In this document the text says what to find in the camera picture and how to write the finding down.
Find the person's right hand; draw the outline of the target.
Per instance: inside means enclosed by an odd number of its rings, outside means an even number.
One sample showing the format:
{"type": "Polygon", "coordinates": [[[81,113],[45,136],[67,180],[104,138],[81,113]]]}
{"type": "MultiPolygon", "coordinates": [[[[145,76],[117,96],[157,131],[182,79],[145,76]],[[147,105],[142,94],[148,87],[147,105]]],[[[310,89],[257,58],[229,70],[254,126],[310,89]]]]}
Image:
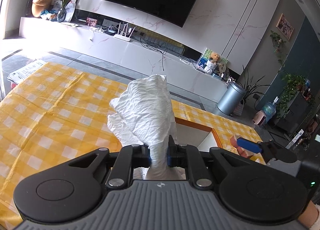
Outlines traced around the person's right hand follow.
{"type": "Polygon", "coordinates": [[[307,229],[320,230],[319,205],[309,202],[304,212],[299,216],[298,221],[307,229]]]}

